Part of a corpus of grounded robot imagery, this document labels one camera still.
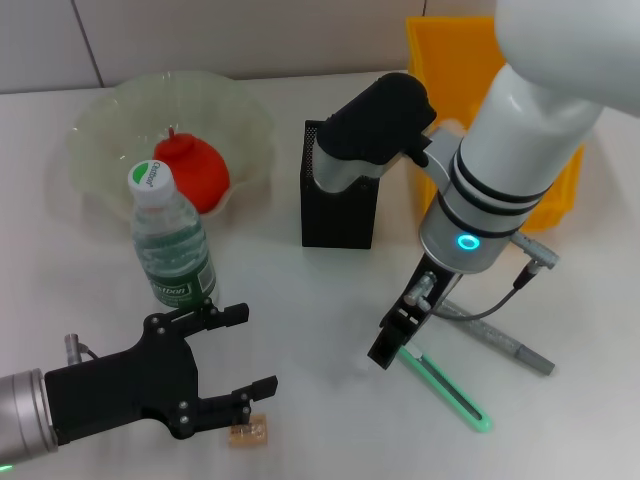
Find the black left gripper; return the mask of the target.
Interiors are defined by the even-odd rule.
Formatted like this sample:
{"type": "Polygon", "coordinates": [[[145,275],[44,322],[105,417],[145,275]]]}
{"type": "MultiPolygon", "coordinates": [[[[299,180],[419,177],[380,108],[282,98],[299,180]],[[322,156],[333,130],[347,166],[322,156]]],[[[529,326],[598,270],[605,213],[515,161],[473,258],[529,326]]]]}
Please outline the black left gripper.
{"type": "Polygon", "coordinates": [[[230,394],[198,398],[198,371],[184,335],[229,328],[249,320],[249,306],[224,309],[210,298],[145,319],[131,348],[45,374],[58,443],[71,442],[140,420],[156,420],[176,439],[247,425],[255,402],[271,398],[273,375],[230,394]]]}

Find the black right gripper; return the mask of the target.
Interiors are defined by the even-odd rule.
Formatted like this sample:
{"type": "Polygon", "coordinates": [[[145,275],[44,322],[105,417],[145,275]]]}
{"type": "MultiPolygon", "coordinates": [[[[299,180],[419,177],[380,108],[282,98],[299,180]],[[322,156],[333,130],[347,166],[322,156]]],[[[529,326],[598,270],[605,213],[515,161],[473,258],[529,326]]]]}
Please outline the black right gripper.
{"type": "Polygon", "coordinates": [[[367,356],[387,370],[400,348],[413,338],[461,277],[423,255],[404,291],[380,322],[367,356]]]}

